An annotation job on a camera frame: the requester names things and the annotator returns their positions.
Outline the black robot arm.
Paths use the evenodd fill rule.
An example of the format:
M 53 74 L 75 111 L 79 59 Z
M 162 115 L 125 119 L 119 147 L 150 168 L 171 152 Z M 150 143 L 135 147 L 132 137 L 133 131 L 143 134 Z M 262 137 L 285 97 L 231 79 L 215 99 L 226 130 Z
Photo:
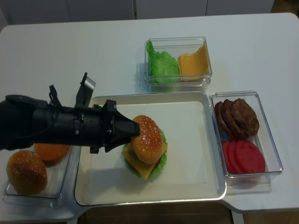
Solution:
M 21 95 L 8 95 L 0 104 L 0 148 L 24 149 L 36 143 L 90 147 L 96 154 L 129 143 L 140 127 L 116 109 L 103 106 L 65 107 Z

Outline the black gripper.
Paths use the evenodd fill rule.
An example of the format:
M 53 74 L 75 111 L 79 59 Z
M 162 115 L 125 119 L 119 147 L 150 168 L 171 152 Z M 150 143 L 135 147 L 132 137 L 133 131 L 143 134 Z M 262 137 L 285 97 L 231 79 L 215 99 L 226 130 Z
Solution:
M 139 124 L 116 111 L 116 102 L 107 100 L 103 106 L 92 108 L 77 105 L 74 114 L 74 139 L 72 145 L 91 148 L 98 153 L 101 147 L 108 153 L 130 142 L 130 137 L 140 135 Z

